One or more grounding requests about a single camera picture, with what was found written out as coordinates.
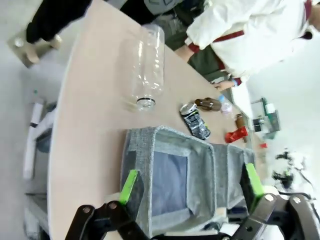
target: small plastic bottle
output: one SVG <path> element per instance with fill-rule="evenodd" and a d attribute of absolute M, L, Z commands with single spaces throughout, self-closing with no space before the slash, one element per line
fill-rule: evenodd
<path fill-rule="evenodd" d="M 221 112 L 226 116 L 231 116 L 232 104 L 226 101 L 226 97 L 224 95 L 220 95 L 218 100 L 221 103 Z"/>

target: clear plastic bottle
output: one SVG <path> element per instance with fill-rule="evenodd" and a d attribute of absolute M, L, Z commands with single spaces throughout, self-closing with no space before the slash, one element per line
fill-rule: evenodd
<path fill-rule="evenodd" d="M 226 97 L 220 95 L 218 100 L 221 103 L 221 112 L 226 116 L 232 116 L 232 104 L 226 101 Z"/>
<path fill-rule="evenodd" d="M 138 109 L 149 110 L 164 90 L 165 33 L 156 24 L 141 27 L 134 62 L 133 97 Z"/>

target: fabric storage box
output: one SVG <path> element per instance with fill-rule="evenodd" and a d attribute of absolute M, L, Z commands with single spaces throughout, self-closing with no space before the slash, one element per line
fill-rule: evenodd
<path fill-rule="evenodd" d="M 174 129 L 132 129 L 124 146 L 121 188 L 141 173 L 144 194 L 136 222 L 149 237 L 203 228 L 216 210 L 213 146 Z"/>
<path fill-rule="evenodd" d="M 242 149 L 231 144 L 212 144 L 216 176 L 214 178 L 217 207 L 233 208 L 245 198 L 240 186 L 243 164 L 255 163 L 251 149 Z"/>

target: wooden table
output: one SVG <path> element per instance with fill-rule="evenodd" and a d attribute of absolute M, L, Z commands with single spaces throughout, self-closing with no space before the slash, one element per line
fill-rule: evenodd
<path fill-rule="evenodd" d="M 193 68 L 165 49 L 165 90 L 153 111 L 128 102 L 132 75 L 129 42 L 140 26 L 102 0 L 94 0 L 82 23 L 58 100 L 48 169 L 48 221 L 53 240 L 63 240 L 77 208 L 100 207 L 118 192 L 127 129 L 166 125 L 189 133 L 182 104 L 220 93 Z M 234 120 L 201 112 L 211 143 L 225 143 Z M 239 140 L 236 145 L 243 147 Z"/>

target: white floor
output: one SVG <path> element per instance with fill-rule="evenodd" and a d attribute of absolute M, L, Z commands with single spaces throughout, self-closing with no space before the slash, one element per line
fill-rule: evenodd
<path fill-rule="evenodd" d="M 0 1 L 0 239 L 26 239 L 23 231 L 23 204 L 24 193 L 28 189 L 22 179 L 22 169 L 32 102 L 37 97 L 48 102 L 57 100 L 81 24 L 77 22 L 63 31 L 60 51 L 50 52 L 39 65 L 27 69 L 6 42 L 26 26 L 40 2 Z"/>

